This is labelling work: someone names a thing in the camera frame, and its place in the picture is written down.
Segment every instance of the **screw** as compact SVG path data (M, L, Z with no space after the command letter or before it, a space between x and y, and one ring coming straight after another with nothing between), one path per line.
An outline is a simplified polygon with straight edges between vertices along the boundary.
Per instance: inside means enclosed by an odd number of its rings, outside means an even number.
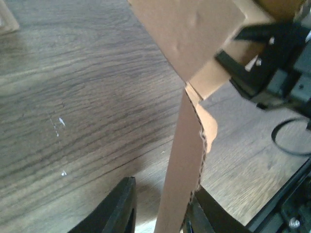
M261 66L262 60L260 58L257 59L256 61L256 65L259 67Z
M300 222L298 219L296 219L295 217L292 217L290 222L288 223L288 226L291 229L297 229L298 227L300 227Z
M273 45L275 42L275 38L272 36L269 40L269 45Z

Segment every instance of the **metal screw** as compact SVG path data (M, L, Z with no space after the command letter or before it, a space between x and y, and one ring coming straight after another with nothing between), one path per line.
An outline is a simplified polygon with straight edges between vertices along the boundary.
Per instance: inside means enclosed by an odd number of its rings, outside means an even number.
M300 222L298 219L296 219L295 217L292 217L290 222L288 223L288 226L291 229L297 229L298 227L300 227Z
M272 36L269 40L269 45L273 45L275 42L275 38Z
M256 65L259 67L261 66L262 60L260 58L257 59L256 61Z

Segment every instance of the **wooden floor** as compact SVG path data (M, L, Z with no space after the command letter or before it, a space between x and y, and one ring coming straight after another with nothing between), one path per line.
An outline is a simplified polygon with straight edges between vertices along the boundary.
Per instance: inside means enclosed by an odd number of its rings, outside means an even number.
M183 83L126 0L7 1L0 37L0 232L65 233L124 176L137 232L152 232ZM292 116L227 85L204 102L219 122L204 187L246 224L302 165L271 143Z

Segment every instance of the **wooden table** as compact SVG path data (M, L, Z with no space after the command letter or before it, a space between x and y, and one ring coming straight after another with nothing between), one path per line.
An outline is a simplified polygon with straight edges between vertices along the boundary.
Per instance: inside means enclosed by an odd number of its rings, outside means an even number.
M135 176L152 232L183 83L125 0L7 4L21 28L0 37L0 231L65 233ZM305 159L268 135L291 113L224 88L204 103L220 129L203 185L245 224Z

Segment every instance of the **cardboard box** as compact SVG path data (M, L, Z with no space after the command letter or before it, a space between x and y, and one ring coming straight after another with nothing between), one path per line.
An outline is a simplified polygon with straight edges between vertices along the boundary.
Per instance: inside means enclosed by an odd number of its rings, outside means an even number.
M19 24L6 6L3 0L0 0L0 35L11 33L19 28Z
M263 46L231 41L242 26L273 18L252 0L129 0L137 18L185 82L155 233L177 233L200 185L216 120L200 105L229 74L214 59L224 49L246 65Z

